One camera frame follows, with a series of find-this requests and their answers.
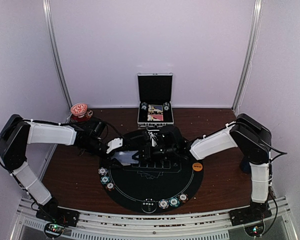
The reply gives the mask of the blue white chips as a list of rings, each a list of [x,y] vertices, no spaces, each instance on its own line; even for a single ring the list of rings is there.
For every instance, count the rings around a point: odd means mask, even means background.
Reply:
[[[169,201],[166,200],[166,199],[161,199],[159,202],[158,202],[158,206],[161,208],[161,209],[167,209],[169,207]]]
[[[106,168],[104,168],[104,167],[100,167],[100,168],[98,169],[98,174],[99,174],[100,176],[106,176],[106,175],[108,174],[108,170],[107,170]]]

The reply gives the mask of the grey blue card deck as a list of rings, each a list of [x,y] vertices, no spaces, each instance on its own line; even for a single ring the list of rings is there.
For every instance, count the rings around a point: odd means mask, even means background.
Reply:
[[[112,158],[117,159],[123,166],[130,166],[132,164],[138,164],[139,160],[133,159],[133,155],[138,151],[116,151]]]

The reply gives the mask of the green chips seat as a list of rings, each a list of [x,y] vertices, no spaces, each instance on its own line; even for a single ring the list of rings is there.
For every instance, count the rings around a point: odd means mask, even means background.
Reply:
[[[180,200],[177,197],[172,197],[168,200],[171,207],[177,208],[180,205]]]
[[[106,185],[110,182],[110,178],[107,175],[104,175],[100,178],[100,182],[102,185]]]

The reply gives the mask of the orange chips seat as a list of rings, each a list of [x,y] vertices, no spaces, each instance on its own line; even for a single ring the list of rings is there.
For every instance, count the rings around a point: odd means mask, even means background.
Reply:
[[[178,196],[178,199],[181,203],[186,203],[189,198],[188,198],[188,195],[185,194],[185,193],[181,193],[179,196]]]
[[[108,191],[113,191],[115,189],[115,185],[112,182],[108,182],[105,186]]]

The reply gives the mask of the orange big blind button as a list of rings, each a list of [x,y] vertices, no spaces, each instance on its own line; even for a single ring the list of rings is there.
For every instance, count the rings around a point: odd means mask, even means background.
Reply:
[[[192,169],[195,171],[195,172],[200,172],[203,170],[203,164],[200,163],[200,162],[195,162],[192,164]]]

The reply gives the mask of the orange chips front seat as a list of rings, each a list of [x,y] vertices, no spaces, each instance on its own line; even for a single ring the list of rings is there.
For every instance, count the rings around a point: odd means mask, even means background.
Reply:
[[[185,194],[185,193],[181,193],[179,196],[178,196],[178,199],[181,203],[186,203],[189,198],[188,198],[188,195]]]

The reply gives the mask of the green chips front seat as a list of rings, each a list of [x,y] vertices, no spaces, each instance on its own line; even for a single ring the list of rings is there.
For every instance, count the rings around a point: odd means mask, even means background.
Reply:
[[[168,200],[171,207],[177,208],[180,205],[180,200],[177,197],[172,197]]]

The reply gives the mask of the blue white chips front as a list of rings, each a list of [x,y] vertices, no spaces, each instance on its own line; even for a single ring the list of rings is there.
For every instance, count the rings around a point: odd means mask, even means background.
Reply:
[[[161,209],[167,209],[169,207],[169,201],[166,200],[166,199],[161,199],[159,202],[158,202],[158,206],[161,208]]]

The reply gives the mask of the clear round dealer button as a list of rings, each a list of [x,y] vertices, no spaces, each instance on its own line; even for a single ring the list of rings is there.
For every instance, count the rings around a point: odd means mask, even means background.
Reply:
[[[146,214],[152,214],[157,210],[157,203],[153,198],[146,198],[141,204],[141,210]]]

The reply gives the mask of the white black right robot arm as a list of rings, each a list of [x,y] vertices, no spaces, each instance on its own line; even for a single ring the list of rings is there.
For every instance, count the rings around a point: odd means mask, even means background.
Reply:
[[[147,130],[145,140],[132,158],[154,162],[177,157],[199,162],[232,149],[242,156],[241,170],[251,175],[251,206],[247,208],[246,216],[256,221],[266,212],[274,160],[271,153],[281,157],[286,152],[273,147],[271,131],[252,116],[241,113],[221,129],[193,140],[185,139],[176,126],[164,126],[156,133]]]

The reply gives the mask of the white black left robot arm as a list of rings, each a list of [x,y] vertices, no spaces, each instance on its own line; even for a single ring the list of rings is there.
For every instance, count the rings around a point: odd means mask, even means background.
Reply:
[[[13,114],[0,132],[0,164],[21,184],[42,208],[51,222],[62,218],[58,201],[39,180],[27,159],[27,148],[32,144],[76,146],[89,153],[109,159],[113,151],[122,147],[127,138],[122,134],[105,143],[100,139],[110,123],[92,118],[85,122],[50,122],[22,118]]]

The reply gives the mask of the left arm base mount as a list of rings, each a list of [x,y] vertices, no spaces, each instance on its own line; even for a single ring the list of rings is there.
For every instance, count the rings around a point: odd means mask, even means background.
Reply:
[[[39,203],[39,201],[30,195],[38,206],[36,217],[45,221],[56,223],[65,227],[76,227],[80,213],[77,210],[59,207],[59,202],[52,196],[47,203]]]

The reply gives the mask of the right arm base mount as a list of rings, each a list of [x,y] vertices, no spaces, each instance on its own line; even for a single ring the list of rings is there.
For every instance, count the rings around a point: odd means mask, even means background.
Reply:
[[[268,199],[263,202],[250,200],[249,206],[236,208],[228,212],[232,226],[244,225],[272,216]]]

